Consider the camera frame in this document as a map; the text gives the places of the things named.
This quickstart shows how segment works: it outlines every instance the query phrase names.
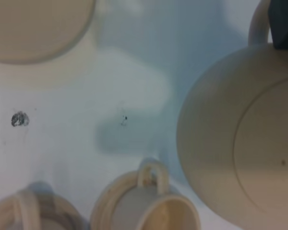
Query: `cup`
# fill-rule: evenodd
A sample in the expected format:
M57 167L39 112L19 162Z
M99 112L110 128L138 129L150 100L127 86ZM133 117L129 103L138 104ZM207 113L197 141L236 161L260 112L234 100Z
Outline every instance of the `cup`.
M170 191L168 172L159 162L147 163L139 170L137 186L119 199L111 221L111 230L199 229L195 207L187 198Z
M30 190L0 202L0 230L81 230L78 217L63 198Z

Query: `teapot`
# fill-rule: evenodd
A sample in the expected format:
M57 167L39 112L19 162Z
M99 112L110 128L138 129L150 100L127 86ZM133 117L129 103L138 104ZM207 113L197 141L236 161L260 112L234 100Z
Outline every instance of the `teapot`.
M192 189L245 230L288 230L288 50L268 43L269 5L258 5L248 47L194 84L177 127Z

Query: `white ceramic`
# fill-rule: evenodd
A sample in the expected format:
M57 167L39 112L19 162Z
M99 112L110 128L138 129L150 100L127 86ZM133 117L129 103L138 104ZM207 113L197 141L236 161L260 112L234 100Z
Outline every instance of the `white ceramic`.
M95 60L96 52L97 52L97 43L99 42L100 35L103 28L103 22L104 18L106 16L106 12L108 10L107 0L0 0L0 9L4 11L4 3L5 2L11 2L11 5L8 5L8 11L13 10L13 5L19 5L25 4L26 2L30 2L28 7L33 7L36 2L37 5L60 5L66 4L69 5L69 7L61 7L61 9L55 9L55 11L61 11L62 13L66 13L63 15L63 18L60 18L59 14L56 14L55 18L52 18L53 20L58 19L64 21L64 17L67 17L68 14L75 14L75 17L77 20L70 26L61 27L62 30L64 30L63 33L60 33L60 29L57 31L54 31L54 33L50 32L49 34L45 36L49 36L46 40L40 40L41 37L39 37L39 40L36 41L36 46L40 48L40 50L36 51L36 49L33 49L34 52L31 53L29 56L27 56L25 53L24 55L16 55L14 57L7 57L5 54L6 52L12 52L13 47L17 46L17 44L13 43L13 36L9 36L6 38L6 40L2 40L1 42L4 44L6 42L11 42L8 44L11 44L11 46L8 47L10 49L9 51L1 51L0 50L0 87L4 88L17 88L17 89L52 89L58 86L66 85L71 83L74 80L80 79L87 74L92 72L92 68L94 65L92 65L92 62ZM87 7L87 4L91 2L92 6ZM72 5L75 4L76 8L73 10L70 9ZM15 12L24 11L25 8L17 9ZM94 16L91 20L90 16L88 16L88 11L94 10ZM51 8L44 7L43 12L51 11ZM43 16L40 15L40 18L36 18L36 20L41 20L41 23L43 23ZM88 20L85 25L83 26L77 26L77 23L84 22L85 20ZM25 18L18 18L16 21L21 21ZM5 28L4 22L0 22L0 34L8 33L9 31L3 30ZM34 29L39 30L39 33L42 31L40 28L34 27ZM76 34L73 34L73 32L81 31L79 32L78 36ZM35 33L33 31L27 31L27 33L31 32L31 37L35 36ZM57 40L57 39L51 39L52 36L57 36L56 32L59 32L60 36L63 36L63 40ZM40 46L40 43L46 44L46 43L53 43L50 46L47 46L47 49L42 49L42 46ZM30 45L28 46L35 46L34 41L30 42Z
M92 19L95 0L0 0L0 61L27 63L75 45Z
M79 213L66 200L23 190L0 202L0 230L82 230Z
M288 51L267 43L268 6L254 14L249 47L195 83L177 129L191 187L245 230L288 230Z
M92 213L91 230L200 230L200 222L193 204L170 191L166 168L153 162L103 192Z

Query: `spot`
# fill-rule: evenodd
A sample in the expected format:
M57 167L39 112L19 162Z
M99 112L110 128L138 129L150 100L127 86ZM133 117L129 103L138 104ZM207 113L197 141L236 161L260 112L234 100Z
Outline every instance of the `spot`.
M27 126L29 124L30 120L29 117L26 113L24 112L17 112L12 116L12 126L16 127L16 126Z
M128 117L127 116L123 116L123 121L120 123L121 126L127 126L127 120Z

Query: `cup handle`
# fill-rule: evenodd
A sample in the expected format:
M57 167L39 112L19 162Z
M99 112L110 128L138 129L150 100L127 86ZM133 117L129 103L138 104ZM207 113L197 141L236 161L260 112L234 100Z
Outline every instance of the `cup handle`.
M268 10L271 0L261 0L253 15L249 30L249 46L268 43L270 23Z
M41 230L38 200L33 192L23 190L14 195L14 219L23 230Z
M168 171L166 167L159 162L150 162L141 167L138 173L138 187L144 187L152 181L152 170L156 171L158 194L163 195L168 193Z

